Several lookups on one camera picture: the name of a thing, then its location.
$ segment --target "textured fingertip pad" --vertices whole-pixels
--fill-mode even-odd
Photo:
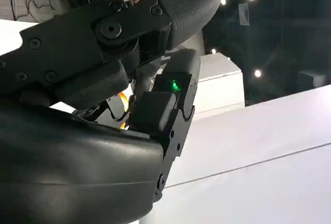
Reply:
[[[167,50],[171,50],[197,31],[214,16],[221,0],[159,0],[172,25]]]

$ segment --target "screw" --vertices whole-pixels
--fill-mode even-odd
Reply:
[[[162,14],[162,8],[159,5],[156,5],[151,9],[151,13],[154,16],[160,16]]]
[[[57,74],[55,71],[47,71],[44,75],[44,80],[47,83],[54,83],[57,79]]]
[[[122,27],[118,22],[109,21],[101,26],[101,33],[107,39],[116,39],[122,33]]]
[[[27,74],[24,73],[24,72],[19,72],[19,73],[16,74],[16,79],[17,79],[18,81],[20,81],[20,82],[22,82],[22,81],[26,81],[26,79],[27,79]]]
[[[0,61],[0,70],[5,69],[6,63],[4,61]]]
[[[35,50],[35,49],[38,49],[41,45],[41,41],[40,39],[31,39],[29,41],[29,47],[32,49],[32,50]]]
[[[166,179],[165,178],[166,178],[165,175],[161,174],[160,178],[159,178],[159,181],[157,182],[157,188],[161,191],[164,189],[164,186],[166,184],[166,182],[165,182]]]
[[[112,12],[120,12],[122,10],[122,5],[120,3],[110,3],[109,9]]]

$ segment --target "robotic hand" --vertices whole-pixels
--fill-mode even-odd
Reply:
[[[130,115],[130,129],[48,108],[86,109],[200,30],[221,0],[100,0],[21,32],[0,57],[0,222],[129,223],[146,215],[180,156],[200,58],[175,54]]]

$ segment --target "green led light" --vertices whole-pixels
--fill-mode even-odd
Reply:
[[[178,87],[177,82],[175,80],[171,81],[171,88],[172,88],[173,92],[180,91],[180,88]]]

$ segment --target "dark ceiling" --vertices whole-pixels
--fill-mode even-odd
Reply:
[[[203,34],[242,69],[248,102],[329,83],[331,0],[227,0]]]

